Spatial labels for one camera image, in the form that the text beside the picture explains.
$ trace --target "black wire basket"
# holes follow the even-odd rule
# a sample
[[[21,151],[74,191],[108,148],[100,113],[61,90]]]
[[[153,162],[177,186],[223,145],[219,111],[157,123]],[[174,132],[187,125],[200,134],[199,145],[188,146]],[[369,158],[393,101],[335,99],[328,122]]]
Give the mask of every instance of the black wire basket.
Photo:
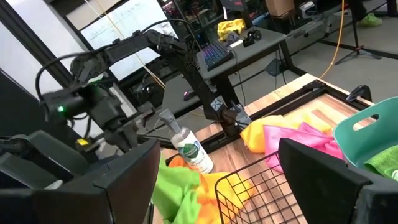
[[[285,175],[266,165],[272,156],[279,160],[271,154],[217,181],[222,223],[307,224]]]

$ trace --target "white spray bottle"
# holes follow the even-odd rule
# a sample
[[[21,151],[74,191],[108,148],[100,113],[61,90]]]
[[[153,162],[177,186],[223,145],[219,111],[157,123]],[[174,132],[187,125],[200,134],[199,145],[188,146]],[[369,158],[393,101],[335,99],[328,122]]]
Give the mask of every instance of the white spray bottle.
[[[170,128],[171,142],[188,165],[202,174],[208,174],[213,169],[213,161],[192,131],[187,127],[180,128],[169,109],[161,112],[159,117]]]

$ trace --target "plastic basket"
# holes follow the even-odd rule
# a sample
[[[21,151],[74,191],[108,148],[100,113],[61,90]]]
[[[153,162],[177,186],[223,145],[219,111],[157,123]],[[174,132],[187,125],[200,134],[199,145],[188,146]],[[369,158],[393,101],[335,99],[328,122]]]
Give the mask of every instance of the plastic basket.
[[[342,121],[334,137],[345,158],[357,167],[381,151],[398,144],[398,97],[362,110]]]
[[[285,175],[266,166],[265,160],[271,156],[278,155],[266,156],[217,181],[222,223],[307,223]],[[232,188],[233,195],[226,195],[222,185]]]

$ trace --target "green shoe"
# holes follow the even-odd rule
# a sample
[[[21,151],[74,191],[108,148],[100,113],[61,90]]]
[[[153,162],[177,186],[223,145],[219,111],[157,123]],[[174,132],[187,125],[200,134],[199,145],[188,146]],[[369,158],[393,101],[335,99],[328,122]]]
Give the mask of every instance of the green shoe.
[[[369,13],[365,18],[363,18],[359,24],[364,27],[375,27],[379,26],[383,23],[383,21],[376,16],[374,16],[373,13]]]

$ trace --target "box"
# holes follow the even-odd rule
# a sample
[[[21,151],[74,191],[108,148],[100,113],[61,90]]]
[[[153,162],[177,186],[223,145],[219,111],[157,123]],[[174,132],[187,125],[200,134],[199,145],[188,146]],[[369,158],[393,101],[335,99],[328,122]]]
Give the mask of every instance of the box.
[[[269,14],[281,16],[294,9],[294,0],[266,0]]]

